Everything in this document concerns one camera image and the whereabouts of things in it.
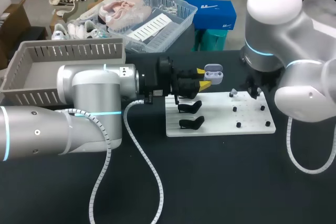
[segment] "black table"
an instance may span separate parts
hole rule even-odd
[[[141,68],[155,56],[129,55],[127,61]],[[237,51],[170,57],[178,68],[222,64],[224,80],[208,92],[239,90],[248,74]],[[163,183],[158,223],[333,222],[335,164],[320,175],[298,171],[286,151],[287,117],[275,107],[274,90],[265,96],[275,134],[168,138],[164,99],[130,110],[130,127]],[[325,163],[335,123],[294,121],[292,149],[301,165]],[[112,155],[96,197],[96,223],[149,224],[159,202],[157,184],[125,128]],[[81,153],[0,163],[0,223],[89,223],[89,197],[104,158]]]

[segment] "shoebox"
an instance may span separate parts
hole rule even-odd
[[[30,27],[23,4],[11,4],[4,13],[9,13],[0,27],[0,69],[7,68],[8,54],[13,49],[20,35]]]
[[[231,1],[185,0],[198,8],[193,23],[195,29],[233,30],[237,18]]]

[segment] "pink shoe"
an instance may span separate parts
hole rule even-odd
[[[106,16],[106,25],[112,30],[120,30],[124,27],[139,24],[144,22],[152,13],[152,8],[149,6],[135,7],[131,11],[120,9],[114,15]]]
[[[108,4],[108,5],[102,6],[99,10],[99,17],[104,22],[106,22],[106,16],[108,16],[108,15],[112,16],[112,15],[116,14],[121,9],[129,10],[134,5],[141,4],[141,3],[144,5],[143,0],[117,0],[117,1],[114,1],[110,4]]]

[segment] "white spiral cable wrap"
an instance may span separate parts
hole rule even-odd
[[[111,149],[111,142],[109,139],[109,136],[107,135],[107,132],[104,128],[104,126],[99,122],[99,120],[91,115],[90,113],[83,111],[83,110],[77,110],[77,109],[66,109],[66,110],[61,110],[58,112],[67,112],[67,113],[74,113],[74,114],[82,114],[83,116],[85,116],[87,119],[89,119],[90,121],[92,121],[93,123],[95,123],[98,128],[100,129],[101,133],[103,133],[105,141],[106,141],[106,146],[107,146],[107,151],[106,151],[106,158],[105,158],[105,162],[104,162],[104,166],[99,174],[99,177],[93,187],[91,196],[90,196],[90,202],[89,202],[89,218],[90,218],[90,223],[91,224],[96,224],[95,223],[95,219],[93,216],[93,204],[95,203],[95,197],[96,197],[96,193],[98,190],[98,187],[104,177],[104,174],[109,166],[110,163],[110,159],[111,159],[111,153],[112,153],[112,149]]]
[[[149,158],[147,157],[147,155],[145,154],[145,152],[141,148],[140,144],[135,139],[135,137],[134,137],[134,135],[133,135],[133,133],[132,133],[132,131],[130,129],[130,126],[129,126],[128,122],[127,122],[127,113],[129,111],[129,109],[132,106],[137,105],[137,104],[144,104],[144,102],[143,102],[143,100],[136,100],[136,101],[131,102],[130,104],[128,104],[128,106],[126,107],[126,109],[124,111],[124,123],[125,123],[125,126],[126,126],[126,129],[127,129],[128,133],[130,134],[130,137],[132,138],[133,142],[135,143],[136,147],[140,151],[141,155],[143,156],[143,158],[146,160],[147,164],[151,168],[151,170],[152,170],[152,172],[153,172],[153,174],[154,174],[154,176],[156,178],[157,184],[159,186],[159,193],[160,193],[159,208],[158,208],[158,211],[156,212],[156,215],[155,215],[154,219],[151,222],[151,224],[156,224],[156,222],[158,221],[158,219],[159,219],[159,217],[161,215],[162,208],[163,208],[163,187],[162,187],[162,183],[161,183],[159,175],[157,174],[157,172],[156,172],[154,166],[152,165],[151,161],[149,160]]]
[[[333,138],[333,142],[332,142],[332,149],[331,149],[331,153],[329,156],[328,161],[325,163],[325,165],[323,165],[321,168],[316,169],[316,170],[308,170],[303,168],[294,158],[291,147],[290,147],[290,131],[291,131],[291,127],[292,127],[292,118],[288,118],[288,124],[287,124],[287,152],[289,155],[290,160],[292,160],[293,164],[302,172],[304,173],[308,173],[308,174],[319,174],[321,172],[324,172],[326,169],[329,168],[329,166],[332,164],[335,155],[336,155],[336,126],[335,126],[335,130],[334,130],[334,138]]]

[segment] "white plastic board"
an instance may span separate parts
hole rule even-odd
[[[199,93],[194,100],[180,99],[180,104],[190,104],[201,100],[202,106],[196,114],[179,113],[173,95],[165,98],[166,134],[178,136],[213,136],[213,135],[244,135],[272,134],[275,132],[273,118],[262,92],[255,100],[246,91],[238,92],[232,98],[230,92]],[[195,120],[204,116],[204,123],[198,130],[181,129],[179,120]]]
[[[146,24],[131,32],[127,36],[138,41],[145,41],[149,37],[154,36],[156,33],[158,33],[161,29],[166,27],[171,21],[172,20],[170,18],[161,13],[160,15],[157,15],[155,18],[148,21]]]

